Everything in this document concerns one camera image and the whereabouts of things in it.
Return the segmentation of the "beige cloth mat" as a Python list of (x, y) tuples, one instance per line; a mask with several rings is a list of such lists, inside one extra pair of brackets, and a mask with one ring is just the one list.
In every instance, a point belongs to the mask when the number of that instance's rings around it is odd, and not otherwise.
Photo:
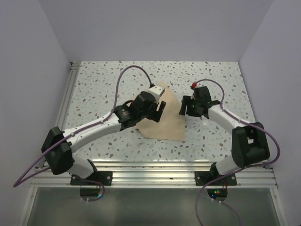
[(174, 92), (163, 81), (159, 81), (158, 84), (165, 88), (160, 99), (166, 102), (160, 121), (144, 119), (136, 127), (146, 138), (184, 141), (185, 117), (179, 114), (180, 103)]

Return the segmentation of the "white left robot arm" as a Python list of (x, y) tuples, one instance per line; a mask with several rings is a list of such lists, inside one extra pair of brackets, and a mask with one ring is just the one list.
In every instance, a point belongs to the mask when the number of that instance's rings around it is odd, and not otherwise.
[(159, 122), (166, 106), (160, 101), (164, 88), (154, 86), (142, 91), (133, 101), (114, 107), (111, 113), (78, 128), (60, 130), (52, 128), (42, 146), (42, 152), (54, 175), (65, 172), (87, 185), (99, 181), (95, 165), (89, 159), (74, 155), (81, 147), (106, 135), (134, 127), (143, 119)]

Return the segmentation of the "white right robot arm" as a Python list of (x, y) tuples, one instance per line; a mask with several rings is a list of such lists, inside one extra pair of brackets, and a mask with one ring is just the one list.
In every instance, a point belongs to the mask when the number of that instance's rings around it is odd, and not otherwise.
[(211, 165), (210, 181), (220, 185), (226, 180), (226, 174), (242, 169), (246, 166), (260, 163), (270, 157), (267, 138), (263, 125), (243, 123), (237, 116), (231, 117), (222, 109), (218, 100), (212, 100), (206, 86), (191, 86), (192, 96), (183, 96), (180, 115), (192, 117), (206, 117), (214, 121), (232, 135), (231, 155)]

